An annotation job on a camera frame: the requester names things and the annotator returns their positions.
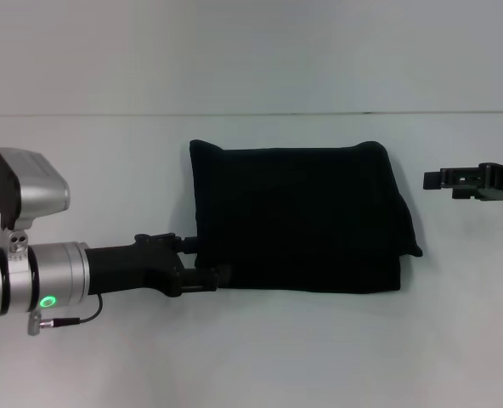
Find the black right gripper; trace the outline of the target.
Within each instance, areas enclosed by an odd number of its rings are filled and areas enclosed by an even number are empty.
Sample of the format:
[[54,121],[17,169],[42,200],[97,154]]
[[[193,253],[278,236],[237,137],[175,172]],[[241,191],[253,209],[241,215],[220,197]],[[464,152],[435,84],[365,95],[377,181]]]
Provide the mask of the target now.
[[441,168],[437,172],[426,172],[423,189],[452,189],[454,200],[503,201],[503,165],[485,162],[478,167]]

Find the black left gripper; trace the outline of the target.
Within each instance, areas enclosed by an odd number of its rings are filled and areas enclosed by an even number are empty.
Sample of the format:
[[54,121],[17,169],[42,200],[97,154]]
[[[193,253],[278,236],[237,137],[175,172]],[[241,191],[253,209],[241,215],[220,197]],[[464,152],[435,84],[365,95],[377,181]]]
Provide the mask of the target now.
[[227,264],[186,269],[177,254],[196,254],[198,238],[138,234],[128,246],[88,248],[89,295],[149,288],[170,298],[215,292],[231,278]]

